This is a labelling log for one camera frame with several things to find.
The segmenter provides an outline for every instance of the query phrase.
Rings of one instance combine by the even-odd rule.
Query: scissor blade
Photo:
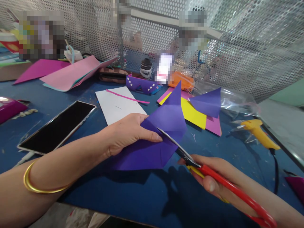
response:
[[[186,161],[188,165],[192,165],[194,167],[201,167],[198,163],[196,163],[193,158],[184,150],[170,135],[164,132],[162,129],[157,128],[161,133],[163,133],[171,142],[178,146],[176,153]]]

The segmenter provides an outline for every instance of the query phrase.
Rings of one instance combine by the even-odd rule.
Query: yellow glue gun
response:
[[[250,131],[257,140],[267,149],[273,148],[275,150],[280,149],[280,147],[275,144],[261,129],[262,121],[259,119],[247,120],[241,123],[244,130]]]

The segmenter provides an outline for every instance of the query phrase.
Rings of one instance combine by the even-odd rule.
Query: left hand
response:
[[[147,130],[140,124],[148,117],[139,113],[131,113],[121,120],[109,125],[102,131],[107,131],[110,137],[110,155],[117,155],[122,149],[139,139],[151,142],[161,142],[162,138],[154,131]]]

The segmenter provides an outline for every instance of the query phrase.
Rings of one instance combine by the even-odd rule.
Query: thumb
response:
[[[140,128],[138,135],[139,139],[144,139],[155,143],[162,142],[162,138],[156,132],[144,129],[143,127]]]
[[[203,179],[193,171],[191,171],[191,174],[198,181],[198,183],[200,183],[204,187],[207,192],[220,199],[222,198],[220,196],[220,186],[216,182],[216,180],[214,180],[211,176],[205,176],[205,178]]]

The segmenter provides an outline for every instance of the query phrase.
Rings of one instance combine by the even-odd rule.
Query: blue table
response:
[[[107,126],[97,103],[95,91],[116,88],[115,83],[100,82],[96,78],[85,81],[69,92],[58,92],[34,80],[19,85],[0,83],[0,95],[31,101],[29,108],[39,112],[9,120],[0,125],[0,173],[11,169],[24,155],[17,144],[42,127],[75,100],[95,104],[98,109],[69,139],[70,141],[96,133]],[[138,100],[150,101],[142,105],[152,113],[156,100],[165,88],[155,95],[132,92]],[[261,185],[274,189],[275,167],[273,157],[262,145],[244,144],[244,131],[230,134],[235,127],[231,119],[221,113],[223,135],[218,137],[187,122],[188,131],[181,145],[190,153],[221,157]],[[304,173],[282,151],[276,152],[280,167],[278,195],[304,214],[304,208],[284,179],[283,169],[304,176]],[[225,204],[207,193],[184,166],[177,165],[174,154],[162,170],[108,172],[107,161],[80,178],[60,201],[82,208],[122,217],[157,227],[258,227],[230,204]]]

